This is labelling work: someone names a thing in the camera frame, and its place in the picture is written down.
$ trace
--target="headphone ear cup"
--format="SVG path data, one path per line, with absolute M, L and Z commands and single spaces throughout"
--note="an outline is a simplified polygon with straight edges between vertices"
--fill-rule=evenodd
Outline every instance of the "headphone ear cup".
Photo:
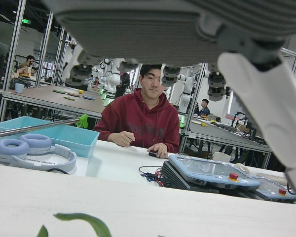
M 29 155 L 47 153 L 50 151 L 52 145 L 51 139 L 41 134 L 24 134 L 19 139 L 29 144 Z
M 29 144 L 17 139 L 0 139 L 0 161 L 8 162 L 12 156 L 23 158 L 26 156 Z

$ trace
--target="person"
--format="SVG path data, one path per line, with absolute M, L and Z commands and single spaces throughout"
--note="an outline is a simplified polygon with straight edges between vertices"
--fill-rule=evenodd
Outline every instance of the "person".
M 211 113 L 207 107 L 208 103 L 209 103 L 209 101 L 207 99 L 202 100 L 202 102 L 201 102 L 202 109 L 198 112 L 198 116 L 201 116 L 201 115 L 207 116 Z
M 122 96 L 127 87 L 129 87 L 130 77 L 128 73 L 120 73 L 120 84 L 116 86 L 115 98 Z
M 199 105 L 198 105 L 198 102 L 196 102 L 194 114 L 198 114 L 198 113 L 199 113 Z
M 161 65 L 143 65 L 133 94 L 118 97 L 102 112 L 93 130 L 99 139 L 127 147 L 129 145 L 157 151 L 157 157 L 168 158 L 168 152 L 179 151 L 179 117 L 170 105 L 160 84 Z
M 93 79 L 93 75 L 90 75 L 90 78 L 89 78 L 88 81 L 94 81 L 94 79 Z
M 30 67 L 32 65 L 32 63 L 34 62 L 34 60 L 35 60 L 35 57 L 34 56 L 32 56 L 32 55 L 27 56 L 26 57 L 26 62 L 21 63 L 19 65 L 17 72 L 23 73 L 24 72 L 24 67 Z
M 100 83 L 99 83 L 99 78 L 98 77 L 95 77 L 94 78 L 94 83 L 93 83 L 94 85 L 99 85 Z

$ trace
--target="exit sign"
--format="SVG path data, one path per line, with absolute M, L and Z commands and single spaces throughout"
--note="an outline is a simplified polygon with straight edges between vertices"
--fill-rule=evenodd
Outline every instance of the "exit sign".
M 25 23 L 25 24 L 31 24 L 31 21 L 30 20 L 28 20 L 28 19 L 22 19 L 22 23 Z

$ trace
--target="ceiling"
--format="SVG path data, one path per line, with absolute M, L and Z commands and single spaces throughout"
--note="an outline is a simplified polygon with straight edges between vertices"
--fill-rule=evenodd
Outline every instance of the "ceiling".
M 18 0 L 0 0 L 0 22 L 14 24 Z M 23 19 L 31 21 L 30 24 L 22 23 L 22 26 L 36 29 L 43 33 L 48 22 L 49 10 L 39 0 L 27 0 Z M 53 20 L 51 31 L 57 35 L 61 32 L 61 26 Z

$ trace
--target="red hoodie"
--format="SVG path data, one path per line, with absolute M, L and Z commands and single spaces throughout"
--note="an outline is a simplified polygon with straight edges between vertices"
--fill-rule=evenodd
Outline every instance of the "red hoodie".
M 148 108 L 136 88 L 133 94 L 116 98 L 102 112 L 100 122 L 93 128 L 100 133 L 99 140 L 107 141 L 111 133 L 132 132 L 135 141 L 131 146 L 149 148 L 163 143 L 168 152 L 179 152 L 179 117 L 164 93 L 159 96 L 159 104 Z

